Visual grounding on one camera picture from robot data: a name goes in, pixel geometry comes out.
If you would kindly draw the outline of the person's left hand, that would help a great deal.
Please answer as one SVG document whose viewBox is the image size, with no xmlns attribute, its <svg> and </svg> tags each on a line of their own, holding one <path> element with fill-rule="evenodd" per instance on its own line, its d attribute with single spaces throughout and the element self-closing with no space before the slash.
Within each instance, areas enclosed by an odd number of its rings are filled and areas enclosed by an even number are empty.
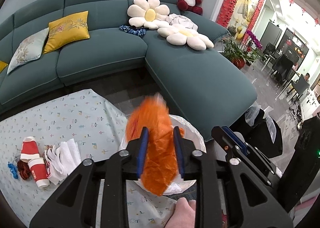
<svg viewBox="0 0 320 228">
<path fill-rule="evenodd" d="M 196 200 L 178 199 L 175 210 L 165 228 L 194 228 L 196 216 Z"/>
</svg>

